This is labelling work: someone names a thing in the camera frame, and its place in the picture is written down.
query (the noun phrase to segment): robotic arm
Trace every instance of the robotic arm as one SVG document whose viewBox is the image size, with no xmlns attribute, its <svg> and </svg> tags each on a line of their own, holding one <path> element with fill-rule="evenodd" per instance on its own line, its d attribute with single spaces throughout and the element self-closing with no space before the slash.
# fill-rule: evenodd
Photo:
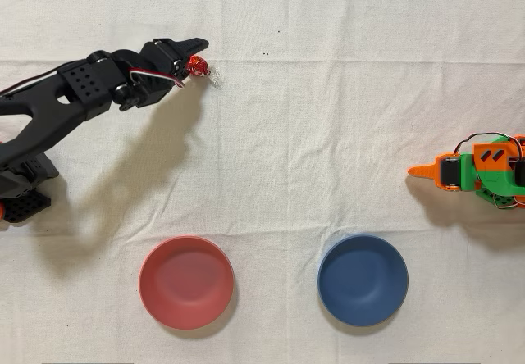
<svg viewBox="0 0 525 364">
<path fill-rule="evenodd" d="M 121 111 L 160 102 L 173 86 L 184 86 L 189 59 L 207 47 L 203 39 L 154 39 L 140 53 L 97 51 L 0 92 L 0 116 L 32 118 L 15 139 L 0 143 L 0 219 L 22 222 L 51 205 L 36 191 L 58 176 L 45 151 L 112 102 Z M 69 103 L 60 102 L 62 97 Z"/>
</svg>

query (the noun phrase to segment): white tablecloth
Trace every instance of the white tablecloth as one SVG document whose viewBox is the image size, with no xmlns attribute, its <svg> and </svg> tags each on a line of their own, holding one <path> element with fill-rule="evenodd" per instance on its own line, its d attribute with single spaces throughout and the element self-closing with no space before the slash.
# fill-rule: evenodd
<svg viewBox="0 0 525 364">
<path fill-rule="evenodd" d="M 525 132 L 525 0 L 0 0 L 0 88 L 92 51 L 201 37 L 222 90 L 84 123 L 48 152 L 51 208 L 0 224 L 0 362 L 522 363 L 525 212 L 406 178 L 479 130 Z M 2 118 L 0 136 L 21 125 Z M 409 269 L 372 328 L 317 299 L 327 247 L 366 231 Z M 137 292 L 161 240 L 235 269 L 201 330 Z"/>
</svg>

